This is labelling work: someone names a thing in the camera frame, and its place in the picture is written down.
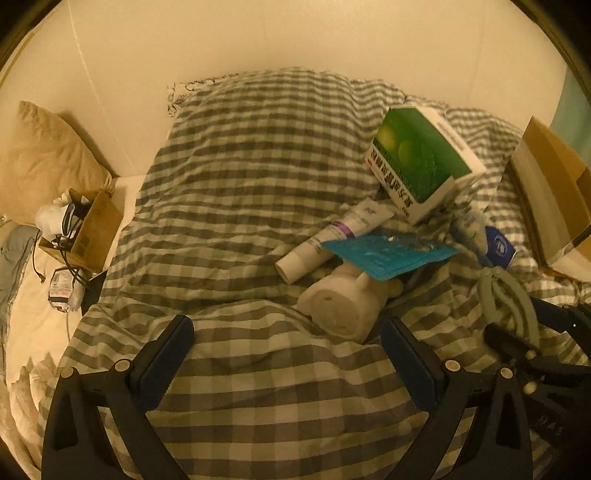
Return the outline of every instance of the gray cloth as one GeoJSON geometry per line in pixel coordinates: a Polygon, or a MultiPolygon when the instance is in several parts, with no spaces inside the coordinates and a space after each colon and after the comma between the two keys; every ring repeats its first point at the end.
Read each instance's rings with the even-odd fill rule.
{"type": "MultiPolygon", "coordinates": [[[[274,262],[365,197],[383,196],[363,154],[390,106],[431,105],[488,167],[469,196],[519,250],[512,272],[561,303],[589,294],[540,277],[504,175],[519,132],[477,109],[449,108],[381,81],[290,69],[243,74],[196,92],[182,107],[139,193],[102,296],[82,319],[60,366],[81,373],[133,358],[170,319],[194,321],[195,344],[148,419],[190,478],[383,478],[426,420],[377,341],[325,335],[292,307],[328,262],[284,284],[274,262]]],[[[450,214],[419,230],[449,242],[450,214]]],[[[400,218],[385,228],[411,231],[400,218]]],[[[417,338],[470,370],[495,359],[484,327],[474,254],[428,270],[392,305],[417,338]]],[[[585,359],[568,335],[542,331],[542,349],[585,359]]],[[[50,398],[42,402],[40,433],[50,398]]],[[[470,425],[462,421],[440,469],[470,425]]],[[[126,472],[135,472],[105,424],[126,472]]],[[[534,439],[539,470],[547,445],[534,439]]]]}
{"type": "Polygon", "coordinates": [[[22,271],[27,264],[37,230],[17,226],[0,246],[0,376],[6,377],[5,345],[8,339],[8,319],[14,296],[21,284],[22,271]]]}

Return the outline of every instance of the blue packet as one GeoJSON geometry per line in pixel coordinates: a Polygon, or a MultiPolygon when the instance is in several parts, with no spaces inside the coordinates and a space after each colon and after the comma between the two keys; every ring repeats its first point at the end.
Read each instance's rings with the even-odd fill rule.
{"type": "Polygon", "coordinates": [[[446,260],[458,253],[448,245],[423,240],[407,233],[390,237],[364,235],[323,242],[322,246],[381,281],[429,263],[446,260]]]}

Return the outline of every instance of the cable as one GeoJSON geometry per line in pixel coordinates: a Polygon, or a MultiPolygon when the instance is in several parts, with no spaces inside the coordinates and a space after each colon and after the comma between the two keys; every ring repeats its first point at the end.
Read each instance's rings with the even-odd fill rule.
{"type": "Polygon", "coordinates": [[[72,274],[72,277],[74,277],[74,280],[77,280],[78,282],[80,282],[82,284],[82,286],[84,288],[86,288],[86,284],[88,283],[87,280],[85,280],[84,278],[82,278],[80,276],[80,274],[78,274],[75,270],[74,267],[72,267],[70,265],[70,262],[68,262],[68,259],[66,257],[66,250],[64,250],[62,247],[58,247],[61,253],[61,257],[64,259],[64,263],[66,264],[67,269],[70,271],[70,273],[72,274]]]}
{"type": "Polygon", "coordinates": [[[72,337],[70,336],[70,312],[66,312],[66,335],[68,336],[68,342],[72,341],[72,337]]]}
{"type": "Polygon", "coordinates": [[[39,240],[39,236],[41,235],[41,231],[39,230],[37,232],[37,235],[35,236],[35,243],[33,244],[33,270],[35,271],[35,273],[37,274],[37,276],[39,277],[39,280],[41,280],[41,283],[45,282],[46,278],[45,275],[40,274],[37,271],[37,267],[35,266],[35,250],[37,249],[37,241],[39,240]]]}

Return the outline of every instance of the blue sticker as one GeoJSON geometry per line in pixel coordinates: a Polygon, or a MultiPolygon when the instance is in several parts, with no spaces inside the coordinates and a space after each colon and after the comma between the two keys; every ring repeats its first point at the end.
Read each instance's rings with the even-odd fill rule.
{"type": "Polygon", "coordinates": [[[486,257],[494,266],[507,269],[515,256],[515,247],[495,227],[487,225],[485,231],[486,243],[488,244],[486,257]]]}

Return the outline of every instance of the white tube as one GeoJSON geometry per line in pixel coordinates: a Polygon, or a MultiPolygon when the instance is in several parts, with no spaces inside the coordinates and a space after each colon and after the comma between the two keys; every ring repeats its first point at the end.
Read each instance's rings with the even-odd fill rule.
{"type": "Polygon", "coordinates": [[[329,240],[345,240],[370,233],[394,215],[394,209],[367,198],[351,208],[344,217],[309,238],[275,263],[281,278],[291,285],[304,275],[314,271],[334,256],[321,243],[329,240]]]}

